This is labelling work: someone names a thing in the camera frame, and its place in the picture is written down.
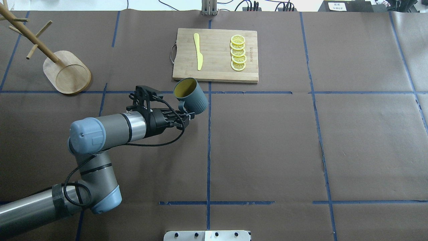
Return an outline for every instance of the lemon slice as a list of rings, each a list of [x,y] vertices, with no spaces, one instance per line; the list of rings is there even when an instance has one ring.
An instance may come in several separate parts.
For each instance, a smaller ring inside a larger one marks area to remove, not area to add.
[[[242,35],[233,35],[232,38],[230,38],[230,42],[236,45],[241,45],[245,43],[245,38]]]
[[[235,63],[245,63],[247,61],[247,57],[245,55],[242,57],[232,56],[232,61]]]
[[[231,49],[230,53],[232,54],[232,56],[242,57],[245,55],[245,49],[241,49],[241,50]]]
[[[230,66],[232,67],[232,69],[234,69],[236,71],[241,71],[241,70],[245,69],[245,63],[235,63],[235,62],[231,61]]]
[[[242,45],[236,45],[236,44],[230,43],[230,48],[231,48],[231,49],[234,49],[234,50],[241,50],[241,49],[244,49],[244,48],[245,48],[245,44],[242,44]]]

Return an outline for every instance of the wooden stand base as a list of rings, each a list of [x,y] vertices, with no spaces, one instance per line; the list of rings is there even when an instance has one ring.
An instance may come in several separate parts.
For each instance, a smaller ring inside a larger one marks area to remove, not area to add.
[[[58,62],[47,58],[43,63],[43,72],[55,89],[72,95],[88,87],[92,80],[91,71],[80,59],[69,51],[58,51],[55,55]]]

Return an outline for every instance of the metal bracket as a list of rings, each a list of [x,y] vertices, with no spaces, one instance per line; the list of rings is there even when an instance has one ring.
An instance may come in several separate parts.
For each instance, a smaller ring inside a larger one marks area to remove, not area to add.
[[[202,0],[201,13],[202,15],[217,15],[217,0]]]
[[[163,241],[251,241],[251,232],[245,230],[168,231]]]

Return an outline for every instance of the gray mug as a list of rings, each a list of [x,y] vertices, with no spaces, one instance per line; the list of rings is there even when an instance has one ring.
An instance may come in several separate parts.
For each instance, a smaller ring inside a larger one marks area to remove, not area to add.
[[[174,96],[180,101],[178,109],[184,113],[201,114],[208,100],[195,78],[184,78],[174,87]]]

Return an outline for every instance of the blue joint cap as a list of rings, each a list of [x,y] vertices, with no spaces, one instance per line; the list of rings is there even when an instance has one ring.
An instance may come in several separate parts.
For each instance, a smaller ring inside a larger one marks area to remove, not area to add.
[[[103,200],[91,208],[92,213],[101,214],[112,210],[122,202],[119,185],[109,193]]]
[[[71,124],[70,140],[73,148],[80,154],[95,153],[106,143],[106,130],[94,117],[77,120]]]

